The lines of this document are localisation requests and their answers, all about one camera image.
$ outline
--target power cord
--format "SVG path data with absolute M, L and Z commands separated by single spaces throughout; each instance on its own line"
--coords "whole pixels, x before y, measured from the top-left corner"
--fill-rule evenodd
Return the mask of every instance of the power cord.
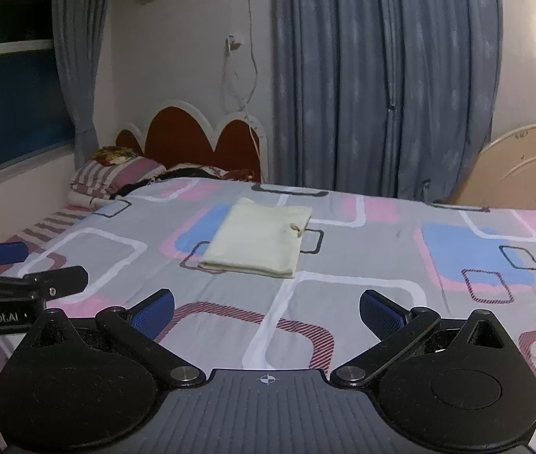
M 242 110 L 245 111 L 245 120 L 247 122 L 247 126 L 249 127 L 249 135 L 251 136 L 253 146 L 255 147 L 255 153 L 258 156 L 258 160 L 261 161 L 261 156 L 260 156 L 260 153 L 259 153 L 259 147 L 258 147 L 257 141 L 255 140 L 255 135 L 253 134 L 253 128 L 251 126 L 251 118 L 249 116 L 249 109 L 248 109 L 249 102 L 251 102 L 251 99 L 253 98 L 253 95 L 255 94 L 255 90 L 258 87 L 258 80 L 259 80 L 258 64 L 257 64 L 257 61 L 255 59 L 255 49 L 254 49 L 254 46 L 253 46 L 253 15 L 252 15 L 252 11 L 251 11 L 251 0 L 247 0 L 247 9 L 248 9 L 248 12 L 249 12 L 249 49 L 250 49 L 250 52 L 251 52 L 251 61 L 253 63 L 253 70 L 255 72 L 255 76 L 254 76 L 254 79 L 253 79 L 253 87 L 251 89 L 251 92 L 249 93 L 249 97 L 245 98 L 245 96 L 242 93 L 240 95 L 238 93 L 238 90 L 241 87 L 241 78 L 238 75 L 238 71 L 236 70 L 236 67 L 233 67 L 234 68 L 234 75 L 236 77 L 236 81 L 237 81 L 237 84 L 238 84 L 238 87 L 234 86 L 234 84 L 233 84 L 233 89 L 234 89 L 234 93 L 236 94 L 236 98 L 242 104 L 242 106 L 238 110 L 239 111 L 242 111 Z M 230 60 L 232 58 L 232 46 L 231 46 L 230 39 L 226 39 L 226 45 L 227 45 L 227 49 L 228 49 L 228 62 L 227 63 L 229 65 Z M 263 183 L 265 183 L 266 182 L 266 174 L 263 172 L 263 170 L 261 170 L 261 167 L 260 167 L 260 173 L 261 173 L 261 181 Z

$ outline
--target black square outline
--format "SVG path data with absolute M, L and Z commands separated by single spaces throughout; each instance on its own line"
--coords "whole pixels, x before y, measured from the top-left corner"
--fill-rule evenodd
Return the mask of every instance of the black square outline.
M 209 244 L 209 241 L 200 241 L 197 243 L 196 246 L 192 249 L 190 254 L 188 254 L 183 260 L 180 261 L 179 267 L 184 269 L 193 269 L 196 271 L 202 271 L 203 273 L 209 273 L 210 275 L 221 275 L 222 273 L 226 273 L 226 270 L 208 270 L 205 268 L 201 268 L 200 266 L 188 266 L 188 260 L 196 254 L 196 251 L 199 247 L 201 247 L 203 244 Z
M 506 292 L 508 293 L 509 300 L 501 300 L 501 299 L 480 299 L 479 297 L 476 297 L 474 295 L 474 290 L 472 289 L 472 283 L 470 282 L 469 278 L 467 277 L 467 273 L 486 273 L 487 275 L 496 275 L 497 278 L 499 278 L 499 281 L 505 288 Z M 499 273 L 499 271 L 486 271 L 486 270 L 472 270 L 472 269 L 462 269 L 461 274 L 463 276 L 463 279 L 465 280 L 465 285 L 469 290 L 470 297 L 472 297 L 472 300 L 475 302 L 479 302 L 480 304 L 511 304 L 514 302 L 514 296 L 512 295 L 512 292 L 510 291 L 508 285 L 503 281 L 503 277 Z
M 314 230 L 314 229 L 305 229 L 306 232 L 318 232 L 318 242 L 316 243 L 316 248 L 314 250 L 300 250 L 300 254 L 318 254 L 322 247 L 322 240 L 325 237 L 323 230 Z
M 473 207 L 462 207 L 462 206 L 455 206 L 453 204 L 446 204 L 446 203 L 440 203 L 439 201 L 432 201 L 428 203 L 425 202 L 428 206 L 431 206 L 433 208 L 441 208 L 442 210 L 455 210 L 455 212 L 482 212 L 482 213 L 490 213 L 491 209 L 487 206 L 473 206 Z
M 127 201 L 127 200 L 114 200 L 114 202 L 116 202 L 116 201 L 122 201 L 123 203 L 126 203 L 126 205 L 123 208 L 121 208 L 118 212 L 113 213 L 112 215 L 104 215 L 104 213 L 95 213 L 95 212 L 90 213 L 90 215 L 103 216 L 104 218 L 114 218 L 119 213 L 123 213 L 127 208 L 132 206 L 132 203 L 130 201 Z
M 252 191 L 260 193 L 273 193 L 273 194 L 290 194 L 291 196 L 311 196 L 313 198 L 323 198 L 328 196 L 328 191 L 318 191 L 317 193 L 299 193 L 295 191 L 281 191 L 280 189 L 264 189 L 260 183 L 255 183 L 251 186 Z
M 535 264 L 536 264 L 536 259 L 535 257 L 531 254 L 531 252 L 528 250 L 528 249 L 525 249 L 524 247 L 516 247 L 516 246 L 499 246 L 499 250 L 501 251 L 501 254 L 503 254 L 503 257 L 508 261 L 509 264 L 512 265 L 513 268 L 515 269 L 525 269 L 525 270 L 530 270 L 530 271 L 536 271 L 536 268 L 523 268 L 521 266 L 516 266 L 514 263 L 512 263 L 512 260 L 509 259 L 508 255 L 505 253 L 505 251 L 503 250 L 504 247 L 507 247 L 508 249 L 521 249 L 523 250 L 524 252 L 526 252 L 529 256 L 530 256 L 530 259 L 532 259 Z

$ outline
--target wall socket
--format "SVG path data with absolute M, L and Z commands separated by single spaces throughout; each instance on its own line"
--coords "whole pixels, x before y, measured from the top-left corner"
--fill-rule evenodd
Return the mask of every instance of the wall socket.
M 228 37 L 226 38 L 226 46 L 228 46 L 228 44 L 230 45 L 231 51 L 236 51 L 243 44 L 242 38 L 236 34 L 228 34 Z

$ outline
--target crosshair mark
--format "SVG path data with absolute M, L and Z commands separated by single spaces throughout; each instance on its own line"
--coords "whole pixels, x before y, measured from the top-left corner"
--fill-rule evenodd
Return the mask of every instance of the crosshair mark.
M 269 373 L 267 373 L 266 375 L 261 376 L 258 379 L 258 381 L 261 381 L 266 386 L 269 386 L 270 384 L 272 384 L 273 382 L 276 382 L 278 380 L 280 380 L 280 379 L 277 379 L 276 377 L 274 377 L 273 375 L 270 375 Z

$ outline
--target blue curtain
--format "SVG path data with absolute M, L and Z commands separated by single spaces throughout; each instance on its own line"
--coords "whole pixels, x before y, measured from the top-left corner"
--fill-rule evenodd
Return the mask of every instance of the blue curtain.
M 276 0 L 278 182 L 443 200 L 489 138 L 500 0 Z
M 75 126 L 77 169 L 98 149 L 93 99 L 106 1 L 52 0 L 55 61 L 64 102 Z

